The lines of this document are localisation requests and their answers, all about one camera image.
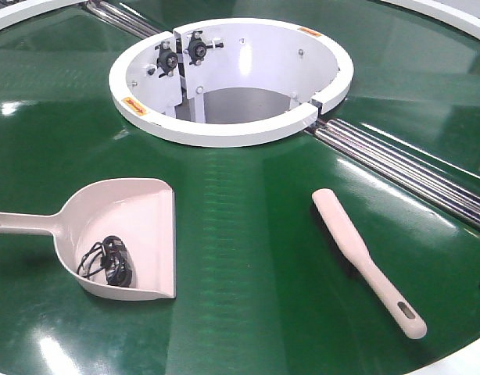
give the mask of dustpan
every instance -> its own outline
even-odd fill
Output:
[[[162,180],[120,178],[81,188],[50,216],[0,212],[0,233],[52,235],[59,261],[93,295],[124,301],[174,298],[174,192]],[[121,238],[131,257],[130,287],[76,274],[96,241]]]

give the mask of green surface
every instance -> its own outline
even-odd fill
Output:
[[[356,66],[329,116],[403,140],[480,193],[477,41],[375,2],[130,5],[166,29],[257,16],[328,34]],[[400,374],[480,336],[479,232],[306,134],[204,149],[133,127],[107,74],[136,41],[75,7],[0,32],[0,211],[51,214],[96,180],[163,179],[176,193],[177,298],[96,298],[51,238],[0,234],[0,371]],[[322,187],[423,316],[425,338],[406,338],[347,276],[310,209]]]

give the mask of chrome bar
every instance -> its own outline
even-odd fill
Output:
[[[126,12],[125,10],[118,9],[116,6],[109,4],[108,2],[103,2],[101,1],[99,3],[101,7],[104,9],[108,10],[109,13],[112,13],[114,15],[117,15],[120,17],[122,20],[126,21],[130,25],[133,25],[134,27],[137,27],[139,30],[142,30],[145,32],[145,35],[148,37],[151,37],[152,35],[159,34],[162,31],[157,29],[156,27],[153,27],[152,25],[146,23],[143,20],[140,20],[136,16]]]
[[[342,120],[331,120],[327,125],[329,127],[337,127],[343,133],[349,134],[352,139],[356,140],[357,143],[364,147],[371,147],[371,150],[374,150],[381,155],[384,154],[391,160],[396,161],[399,167],[408,169],[410,172],[415,173],[420,178],[424,178],[429,183],[437,184],[440,189],[443,189],[448,194],[454,194],[458,198],[471,201],[471,203],[475,205],[475,209],[480,210],[480,197],[478,195],[455,184],[451,180],[438,175],[425,166],[422,166],[420,163],[413,161],[411,155],[409,155],[409,157],[402,155],[404,152],[399,148],[387,145],[384,141],[367,134],[363,130],[358,129],[349,123],[345,123]]]
[[[149,25],[144,20],[122,9],[118,9],[108,2],[89,0],[85,2],[85,8],[101,20],[141,39],[161,32],[161,30]]]
[[[374,157],[386,160],[392,168],[407,173],[415,180],[432,188],[439,195],[446,196],[456,202],[462,202],[470,209],[480,213],[480,197],[413,162],[399,152],[395,152],[392,146],[388,148],[382,145],[380,141],[372,139],[372,136],[360,134],[356,128],[348,127],[346,123],[338,124],[335,121],[329,121],[328,130],[338,136],[345,137],[349,142],[369,152]]]
[[[318,120],[313,135],[343,154],[480,229],[480,197],[405,152],[341,120]]]

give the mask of bolt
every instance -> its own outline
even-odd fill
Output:
[[[207,53],[207,48],[205,48],[203,45],[199,45],[197,46],[197,48],[195,48],[195,55],[197,55],[198,57],[203,57],[205,56]]]
[[[174,69],[177,66],[176,55],[167,57],[166,64],[170,69]]]

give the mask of dustpan handle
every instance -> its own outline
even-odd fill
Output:
[[[52,235],[53,216],[0,212],[0,233]]]

